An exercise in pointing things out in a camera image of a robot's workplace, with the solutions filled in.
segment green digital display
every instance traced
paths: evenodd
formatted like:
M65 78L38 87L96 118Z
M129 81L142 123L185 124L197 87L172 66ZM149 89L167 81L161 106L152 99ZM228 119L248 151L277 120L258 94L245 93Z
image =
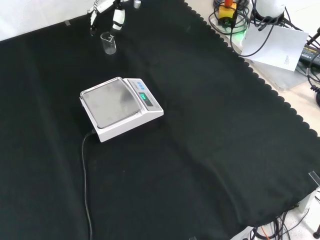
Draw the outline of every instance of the green digital display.
M152 103L150 102L149 98L146 96L144 92L139 92L139 95L148 107L153 107Z

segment black tablecloth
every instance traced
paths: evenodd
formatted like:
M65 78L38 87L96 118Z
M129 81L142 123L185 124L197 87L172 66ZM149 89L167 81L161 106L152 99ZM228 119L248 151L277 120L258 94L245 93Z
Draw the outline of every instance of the black tablecloth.
M85 240L80 144L92 125L80 92L141 78L163 117L88 139L97 240L228 240L310 193L319 141L289 104L180 0L125 4L117 52L100 35L113 13L0 42L0 239Z

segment paper sheet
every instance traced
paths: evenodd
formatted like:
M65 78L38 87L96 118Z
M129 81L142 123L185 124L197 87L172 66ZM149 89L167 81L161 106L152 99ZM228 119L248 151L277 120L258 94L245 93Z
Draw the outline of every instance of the paper sheet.
M251 24L242 41L243 51L241 55L250 55L258 50L267 38L271 27L269 25L262 31L258 31L258 27ZM253 56L246 58L294 71L307 37L307 32L274 26L264 47Z

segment digital scale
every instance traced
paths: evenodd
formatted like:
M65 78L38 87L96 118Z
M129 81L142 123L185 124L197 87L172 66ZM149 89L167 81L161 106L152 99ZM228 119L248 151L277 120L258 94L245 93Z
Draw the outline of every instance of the digital scale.
M116 77L80 93L100 142L156 119L163 109L138 78Z

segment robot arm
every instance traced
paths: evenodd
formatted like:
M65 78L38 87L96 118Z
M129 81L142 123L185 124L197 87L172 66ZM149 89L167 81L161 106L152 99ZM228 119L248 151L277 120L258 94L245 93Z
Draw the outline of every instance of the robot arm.
M113 25L110 31L110 34L114 35L117 31L120 31L124 22L126 13L121 6L121 2L127 2L129 0L106 0L99 4L99 0L95 0L93 7L88 11L90 16L90 34L94 35L96 32L96 23L97 17L99 14L107 11L112 6L115 6L114 15L113 15ZM134 7L138 9L141 5L141 0L133 0Z

